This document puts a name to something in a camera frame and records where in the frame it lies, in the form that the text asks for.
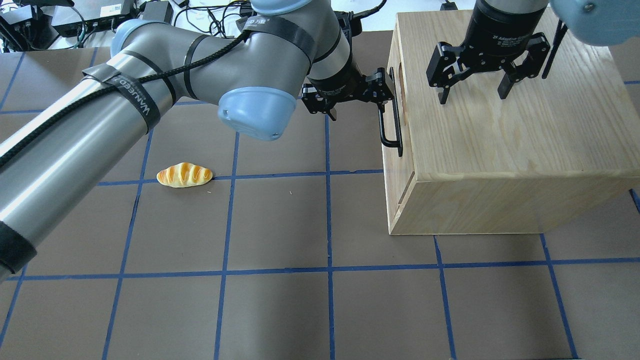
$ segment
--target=cable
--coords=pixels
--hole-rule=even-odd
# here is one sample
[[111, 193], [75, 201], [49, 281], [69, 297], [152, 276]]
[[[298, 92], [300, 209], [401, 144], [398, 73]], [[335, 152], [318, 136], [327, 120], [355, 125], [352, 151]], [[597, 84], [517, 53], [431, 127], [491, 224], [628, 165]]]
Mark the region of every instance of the cable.
[[173, 18], [172, 25], [173, 25], [173, 26], [175, 26], [175, 25], [176, 25], [176, 23], [177, 23], [177, 21], [178, 21], [178, 18], [180, 17], [180, 15], [181, 15], [182, 13], [187, 12], [187, 17], [188, 17], [188, 16], [189, 16], [189, 13], [188, 13], [188, 11], [189, 11], [189, 10], [194, 10], [194, 11], [207, 11], [207, 13], [209, 13], [209, 16], [211, 17], [211, 20], [212, 20], [212, 23], [210, 23], [210, 24], [209, 24], [209, 31], [205, 31], [205, 30], [203, 30], [203, 29], [200, 29], [200, 28], [196, 27], [196, 26], [195, 26], [195, 25], [194, 25], [194, 24], [193, 24], [189, 19], [187, 19], [187, 21], [188, 21], [188, 22], [189, 22], [189, 23], [190, 23], [194, 28], [196, 28], [197, 30], [199, 30], [200, 32], [202, 32], [202, 33], [210, 33], [210, 34], [212, 34], [212, 35], [213, 35], [213, 26], [215, 25], [215, 26], [216, 26], [216, 28], [218, 29], [218, 31], [215, 33], [215, 35], [220, 34], [220, 35], [222, 35], [223, 37], [228, 38], [228, 37], [227, 37], [227, 33], [226, 33], [226, 31], [225, 31], [224, 23], [223, 23], [223, 22], [218, 21], [218, 20], [216, 19], [216, 17], [213, 15], [213, 13], [211, 12], [211, 10], [220, 10], [220, 9], [223, 9], [223, 16], [225, 16], [225, 15], [230, 15], [230, 14], [226, 14], [226, 11], [225, 11], [225, 10], [228, 10], [229, 8], [238, 8], [238, 7], [242, 6], [242, 5], [247, 5], [247, 4], [250, 4], [250, 1], [248, 1], [248, 0], [235, 0], [235, 1], [231, 1], [231, 2], [230, 2], [229, 4], [227, 4], [227, 5], [210, 5], [210, 6], [193, 6], [193, 7], [188, 6], [188, 7], [184, 8], [184, 9], [181, 9], [180, 11], [178, 11], [178, 12], [175, 14], [175, 17]]
[[387, 0], [382, 0], [382, 2], [378, 6], [376, 6], [375, 8], [370, 9], [370, 10], [366, 10], [366, 11], [363, 11], [363, 12], [359, 12], [359, 13], [355, 14], [353, 16], [353, 18], [354, 19], [364, 19], [367, 16], [371, 16], [371, 15], [377, 13], [378, 11], [380, 11], [380, 9], [382, 9], [382, 6], [384, 6], [386, 3], [387, 3]]
[[[229, 53], [235, 46], [237, 46], [241, 42], [245, 41], [249, 37], [249, 34], [250, 34], [249, 31], [243, 31], [236, 39], [231, 41], [229, 44], [227, 44], [222, 49], [220, 49], [220, 50], [216, 51], [215, 53], [213, 53], [213, 54], [211, 54], [211, 55], [209, 55], [209, 56], [207, 56], [205, 58], [202, 58], [202, 59], [200, 59], [200, 60], [198, 60], [196, 62], [187, 64], [187, 65], [183, 65], [181, 67], [177, 67], [177, 68], [169, 70], [169, 71], [161, 72], [159, 74], [143, 76], [142, 78], [138, 78], [137, 80], [141, 84], [144, 84], [144, 83], [148, 83], [149, 81], [153, 81], [153, 80], [166, 79], [166, 78], [168, 78], [170, 76], [175, 76], [177, 74], [180, 74], [181, 72], [185, 72], [187, 70], [191, 70], [191, 69], [194, 69], [196, 67], [200, 67], [202, 65], [206, 65], [206, 64], [211, 63], [213, 61], [216, 61], [217, 59], [219, 59], [222, 56], [224, 56], [227, 53]], [[69, 113], [71, 113], [75, 109], [78, 109], [78, 107], [88, 103], [89, 101], [97, 99], [97, 98], [99, 98], [99, 97], [101, 97], [103, 95], [106, 95], [106, 94], [108, 94], [110, 92], [113, 92], [115, 90], [116, 90], [116, 88], [113, 87], [113, 86], [102, 88], [100, 90], [97, 90], [97, 91], [94, 91], [94, 92], [92, 92], [90, 94], [87, 94], [87, 95], [81, 97], [80, 99], [72, 102], [71, 104], [65, 106], [64, 108], [62, 108], [60, 111], [55, 113], [52, 117], [50, 117], [47, 120], [45, 120], [42, 124], [40, 124], [32, 132], [30, 132], [28, 135], [26, 135], [23, 139], [21, 139], [17, 144], [15, 144], [6, 153], [4, 153], [2, 156], [0, 156], [0, 171], [2, 170], [2, 168], [9, 161], [11, 161], [14, 157], [16, 157], [20, 153], [20, 151], [24, 150], [31, 142], [33, 142], [36, 138], [38, 138], [38, 136], [42, 135], [42, 133], [47, 131], [51, 126], [55, 125], [64, 116], [68, 115]]]
[[74, 45], [74, 47], [79, 47], [79, 46], [82, 46], [83, 44], [84, 36], [86, 32], [89, 30], [89, 26], [87, 25], [87, 22], [82, 16], [82, 14], [75, 8], [75, 6], [71, 6], [71, 10], [75, 11], [76, 14], [80, 16], [80, 20], [82, 21], [82, 26], [81, 26], [82, 30], [80, 31], [80, 34], [78, 34], [78, 36], [76, 37], [76, 44]]

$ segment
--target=velcro strap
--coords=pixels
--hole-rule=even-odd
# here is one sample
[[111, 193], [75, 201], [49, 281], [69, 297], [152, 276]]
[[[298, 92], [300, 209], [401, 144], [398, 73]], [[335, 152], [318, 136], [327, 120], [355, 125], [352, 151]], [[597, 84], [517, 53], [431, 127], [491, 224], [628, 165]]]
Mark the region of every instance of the velcro strap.
[[0, 264], [15, 274], [36, 254], [36, 249], [27, 239], [0, 221]]
[[316, 57], [317, 44], [314, 38], [287, 19], [278, 16], [252, 16], [246, 21], [244, 30], [272, 34], [294, 44], [307, 55], [309, 65]]
[[100, 64], [83, 71], [83, 74], [101, 83], [115, 86], [147, 123], [147, 132], [160, 121], [160, 110], [151, 95], [136, 79], [121, 73], [118, 69]]

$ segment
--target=electronic device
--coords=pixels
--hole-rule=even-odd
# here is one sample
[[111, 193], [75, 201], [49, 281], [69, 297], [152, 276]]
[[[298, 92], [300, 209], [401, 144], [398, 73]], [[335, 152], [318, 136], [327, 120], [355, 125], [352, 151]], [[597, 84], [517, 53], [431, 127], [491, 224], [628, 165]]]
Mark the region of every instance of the electronic device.
[[147, 1], [143, 4], [142, 19], [147, 21], [162, 21], [171, 24], [173, 8], [168, 1]]
[[22, 0], [23, 5], [37, 6], [74, 6], [71, 0]]
[[33, 5], [21, 6], [0, 14], [6, 22], [6, 28], [0, 38], [10, 37], [17, 42], [5, 43], [7, 49], [13, 51], [31, 51], [47, 49], [56, 39], [55, 30], [51, 27], [51, 17]]
[[[115, 29], [136, 15], [133, 0], [76, 1], [74, 8], [84, 17], [87, 32]], [[68, 38], [76, 36], [83, 23], [73, 9], [58, 6], [51, 25], [60, 36]]]

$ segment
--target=black cable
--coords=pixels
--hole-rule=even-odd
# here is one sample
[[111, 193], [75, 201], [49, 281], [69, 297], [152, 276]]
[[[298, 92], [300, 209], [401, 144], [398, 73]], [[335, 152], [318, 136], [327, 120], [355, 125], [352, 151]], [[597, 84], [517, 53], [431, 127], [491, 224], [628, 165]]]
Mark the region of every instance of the black cable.
[[20, 35], [13, 26], [11, 26], [4, 17], [0, 16], [0, 35], [6, 39], [12, 45], [12, 48], [16, 51], [27, 51], [29, 44], [26, 42], [26, 38], [19, 38], [16, 35]]
[[[187, 64], [187, 65], [183, 65], [181, 67], [177, 67], [177, 68], [169, 70], [169, 71], [161, 72], [159, 74], [143, 76], [142, 78], [138, 78], [137, 80], [141, 84], [144, 84], [144, 83], [148, 83], [149, 81], [153, 81], [153, 80], [166, 79], [166, 78], [168, 78], [170, 76], [175, 76], [177, 74], [180, 74], [181, 72], [185, 72], [187, 70], [191, 70], [191, 69], [194, 69], [196, 67], [200, 67], [202, 65], [206, 65], [206, 64], [208, 64], [210, 62], [216, 61], [217, 59], [219, 59], [222, 56], [224, 56], [227, 53], [229, 53], [236, 45], [238, 45], [241, 42], [245, 41], [249, 37], [249, 34], [250, 34], [249, 31], [243, 31], [236, 39], [231, 41], [225, 47], [223, 47], [222, 49], [216, 51], [215, 53], [213, 53], [213, 54], [211, 54], [211, 55], [209, 55], [209, 56], [207, 56], [205, 58], [202, 58], [202, 59], [200, 59], [198, 61], [195, 61], [195, 62]], [[101, 97], [103, 95], [106, 95], [106, 94], [108, 94], [110, 92], [113, 92], [115, 90], [116, 90], [116, 88], [113, 87], [113, 86], [102, 88], [100, 90], [97, 90], [97, 91], [94, 91], [94, 92], [92, 92], [90, 94], [87, 94], [87, 95], [81, 97], [80, 99], [72, 102], [71, 104], [65, 106], [64, 108], [62, 108], [60, 111], [55, 113], [52, 117], [50, 117], [47, 120], [45, 120], [42, 124], [40, 124], [32, 132], [30, 132], [28, 135], [26, 135], [23, 139], [21, 139], [17, 144], [15, 144], [6, 153], [4, 153], [2, 156], [0, 156], [0, 171], [9, 161], [11, 161], [14, 157], [16, 157], [20, 153], [20, 151], [24, 150], [31, 142], [33, 142], [36, 138], [38, 138], [38, 136], [42, 135], [42, 133], [47, 131], [51, 126], [55, 125], [64, 116], [67, 116], [69, 113], [71, 113], [75, 109], [78, 109], [78, 107], [90, 102], [91, 100], [97, 99], [97, 98], [99, 98], [99, 97]]]
[[235, 0], [235, 1], [232, 1], [229, 4], [227, 4], [225, 6], [225, 9], [222, 10], [222, 21], [220, 21], [220, 22], [222, 23], [222, 37], [223, 38], [227, 38], [227, 29], [225, 27], [225, 17], [226, 17], [226, 14], [227, 14], [227, 10], [230, 7], [242, 7], [242, 5], [245, 5], [245, 4], [247, 4], [246, 0]]
[[207, 30], [200, 29], [198, 26], [196, 26], [196, 24], [192, 23], [192, 22], [189, 20], [189, 12], [187, 12], [187, 22], [189, 23], [189, 25], [191, 25], [191, 26], [193, 26], [194, 28], [196, 28], [199, 32], [201, 32], [201, 33], [209, 33]]
[[[175, 25], [176, 25], [176, 23], [177, 23], [177, 21], [178, 21], [178, 17], [180, 17], [180, 15], [181, 15], [182, 13], [187, 12], [187, 16], [189, 16], [189, 13], [188, 13], [188, 11], [189, 11], [189, 10], [194, 10], [194, 11], [207, 11], [207, 12], [209, 12], [209, 13], [210, 13], [210, 11], [211, 11], [211, 10], [220, 10], [220, 9], [237, 8], [237, 7], [240, 7], [240, 6], [242, 6], [242, 5], [246, 5], [246, 4], [250, 4], [250, 1], [247, 1], [247, 0], [235, 0], [235, 1], [230, 2], [230, 3], [229, 3], [229, 4], [227, 4], [227, 5], [210, 5], [210, 6], [193, 6], [193, 7], [188, 6], [188, 7], [184, 8], [184, 9], [181, 9], [179, 12], [177, 12], [177, 13], [175, 14], [175, 17], [173, 18], [172, 25], [173, 25], [173, 26], [175, 26]], [[188, 19], [188, 22], [189, 22], [192, 26], [194, 26], [197, 30], [199, 30], [200, 32], [202, 32], [202, 33], [212, 33], [212, 32], [213, 32], [213, 30], [211, 29], [211, 28], [212, 28], [212, 24], [209, 24], [209, 29], [211, 29], [210, 31], [204, 31], [203, 29], [200, 29], [200, 28], [196, 27], [196, 26], [195, 26], [191, 21], [189, 21], [189, 19]], [[217, 32], [216, 34], [220, 33], [220, 34], [222, 34], [225, 38], [227, 38], [227, 34], [226, 34], [226, 32], [225, 32], [225, 28], [224, 28], [224, 23], [223, 23], [223, 22], [218, 22], [218, 21], [217, 21], [217, 19], [214, 21], [214, 23], [215, 23], [215, 25], [216, 25], [216, 27], [217, 27], [217, 29], [218, 29], [218, 32]]]
[[386, 3], [387, 3], [387, 0], [382, 0], [382, 2], [378, 6], [376, 6], [375, 8], [369, 9], [369, 10], [366, 10], [366, 11], [363, 11], [363, 12], [359, 12], [359, 13], [355, 14], [353, 16], [353, 18], [354, 19], [364, 19], [367, 16], [371, 16], [371, 15], [377, 13], [378, 11], [380, 11], [380, 9], [382, 9], [382, 6], [384, 6]]
[[567, 25], [562, 22], [562, 20], [558, 21], [558, 25], [556, 27], [556, 35], [554, 36], [554, 43], [551, 46], [551, 52], [549, 53], [549, 59], [547, 60], [547, 65], [545, 66], [545, 70], [542, 72], [542, 78], [546, 79], [549, 76], [549, 72], [551, 71], [551, 65], [554, 63], [554, 59], [556, 58], [556, 53], [560, 48], [560, 43], [564, 39], [566, 32], [569, 30]]
[[76, 14], [78, 14], [78, 16], [80, 17], [80, 20], [82, 21], [82, 26], [81, 26], [82, 30], [79, 32], [78, 36], [76, 37], [76, 44], [74, 45], [74, 47], [78, 47], [79, 45], [82, 45], [84, 36], [86, 35], [86, 32], [89, 30], [89, 25], [87, 21], [84, 19], [84, 17], [82, 16], [82, 14], [75, 8], [75, 6], [71, 6], [71, 10], [75, 11]]
[[76, 46], [77, 46], [79, 49], [84, 48], [84, 45], [85, 45], [86, 41], [87, 41], [87, 40], [89, 40], [89, 37], [90, 37], [91, 35], [95, 34], [96, 30], [98, 30], [98, 28], [93, 28], [91, 31], [89, 31], [89, 34], [85, 35], [85, 36], [84, 36], [84, 38], [82, 39], [82, 41], [80, 41], [80, 43], [79, 43], [79, 44], [76, 44]]

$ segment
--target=gray arm segment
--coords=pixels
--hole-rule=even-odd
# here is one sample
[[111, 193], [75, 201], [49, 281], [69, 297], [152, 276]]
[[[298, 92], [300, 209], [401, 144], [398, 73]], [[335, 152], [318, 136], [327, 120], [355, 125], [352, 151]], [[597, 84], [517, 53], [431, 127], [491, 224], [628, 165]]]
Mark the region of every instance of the gray arm segment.
[[[328, 53], [342, 36], [328, 0], [314, 0], [277, 16], [310, 34], [318, 56]], [[124, 50], [107, 64], [133, 78], [156, 73], [154, 67], [174, 69], [184, 65], [189, 48], [201, 35], [166, 24], [146, 24], [128, 34]], [[204, 58], [228, 43], [207, 37], [193, 51], [193, 59]], [[296, 97], [309, 70], [309, 58], [294, 44], [255, 32], [219, 60], [191, 70], [189, 78], [200, 100], [218, 104], [226, 93], [239, 88], [270, 88]], [[179, 99], [188, 94], [184, 74], [168, 80], [171, 86], [163, 80], [143, 85], [161, 115], [173, 106], [174, 96]], [[94, 79], [82, 80], [0, 144], [0, 154], [60, 109], [105, 86]], [[147, 131], [138, 110], [118, 92], [74, 110], [0, 168], [0, 222], [37, 247]], [[0, 233], [0, 249], [5, 240]], [[3, 264], [0, 254], [0, 281], [18, 270]]]

